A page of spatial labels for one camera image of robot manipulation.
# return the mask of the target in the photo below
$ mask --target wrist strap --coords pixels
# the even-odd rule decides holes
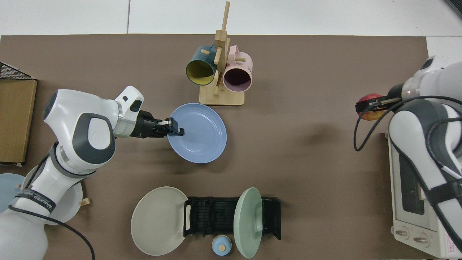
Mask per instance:
[[[32,200],[33,202],[41,205],[48,211],[50,211],[50,213],[56,207],[56,203],[53,200],[49,199],[47,196],[41,194],[40,192],[36,192],[32,189],[23,189],[15,197],[28,198]]]
[[[462,198],[462,179],[436,186],[426,192],[425,196],[432,206],[453,198]]]

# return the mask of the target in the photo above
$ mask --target wire basket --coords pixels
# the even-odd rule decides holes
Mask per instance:
[[[34,80],[33,77],[0,62],[0,79],[2,80]]]

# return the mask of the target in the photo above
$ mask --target oven door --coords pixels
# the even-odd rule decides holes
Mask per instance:
[[[438,218],[425,196],[421,196],[423,192],[421,192],[411,164],[404,156],[399,156],[393,145],[390,147],[396,219],[437,231]]]

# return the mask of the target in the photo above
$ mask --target black cable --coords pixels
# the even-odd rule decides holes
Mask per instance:
[[[49,221],[51,221],[51,222],[54,222],[54,223],[56,223],[56,224],[59,224],[59,225],[65,227],[65,228],[69,229],[70,231],[74,232],[74,233],[77,234],[81,239],[83,239],[83,240],[85,241],[85,243],[87,244],[88,248],[90,248],[91,259],[92,259],[92,260],[95,260],[95,251],[93,251],[93,247],[91,246],[90,242],[87,240],[86,237],[84,237],[84,235],[82,235],[80,232],[78,232],[78,231],[75,230],[73,227],[69,226],[68,224],[66,224],[66,223],[64,223],[64,222],[61,222],[61,221],[59,221],[59,220],[56,220],[56,219],[53,219],[53,218],[44,216],[44,215],[40,215],[40,214],[31,212],[31,211],[27,211],[27,210],[22,210],[22,209],[15,208],[15,207],[11,206],[11,204],[8,205],[8,209],[11,209],[11,210],[14,210],[14,211],[17,211],[17,212],[21,212],[21,213],[25,213],[25,214],[29,214],[29,215],[32,215],[32,216],[35,216],[35,217],[43,218],[43,219],[49,220]]]
[[[458,118],[445,118],[445,119],[442,119],[442,120],[438,120],[436,122],[434,122],[429,130],[428,130],[428,133],[426,135],[426,138],[425,138],[425,146],[427,147],[427,151],[428,151],[428,154],[430,154],[430,157],[433,159],[433,161],[440,167],[442,168],[444,165],[436,158],[431,146],[430,146],[430,140],[432,138],[432,134],[433,134],[433,131],[441,124],[444,124],[444,123],[451,123],[451,122],[456,122],[456,121],[462,121],[462,117],[458,117]]]
[[[359,125],[359,122],[361,120],[361,118],[363,117],[363,115],[372,110],[375,106],[377,105],[370,105],[368,106],[366,109],[364,109],[364,111],[361,112],[361,114],[359,115],[358,117],[358,120],[356,121],[356,125],[354,127],[354,133],[353,133],[353,146],[354,146],[354,150],[359,152],[363,149],[363,147],[366,145],[367,141],[369,140],[369,137],[371,136],[372,132],[375,130],[375,128],[377,127],[378,123],[388,114],[390,113],[390,111],[393,111],[394,109],[402,106],[404,103],[407,103],[409,101],[412,101],[414,99],[444,99],[444,100],[448,100],[448,101],[452,101],[452,102],[455,102],[459,105],[462,106],[462,101],[458,100],[458,99],[453,99],[453,98],[449,98],[449,97],[444,97],[444,96],[420,96],[420,97],[413,97],[413,98],[410,98],[410,99],[406,99],[406,100],[402,100],[394,105],[392,105],[389,109],[387,109],[387,111],[381,115],[379,117],[379,119],[377,119],[377,121],[374,123],[374,125],[371,127],[371,129],[369,130],[369,133],[367,133],[366,135],[366,138],[364,139],[363,143],[361,144],[361,146],[358,148],[356,146],[356,131],[358,129],[358,125]]]
[[[35,178],[35,175],[37,174],[38,170],[40,170],[40,167],[42,167],[42,164],[48,159],[49,154],[47,154],[38,164],[37,168],[35,169],[34,173],[30,176],[30,179],[27,181],[26,185],[24,186],[24,189],[29,188],[32,180]]]

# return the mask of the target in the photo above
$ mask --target blue mug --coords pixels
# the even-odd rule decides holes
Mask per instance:
[[[186,66],[186,75],[197,85],[207,85],[213,81],[217,65],[213,63],[217,51],[215,44],[200,46]]]

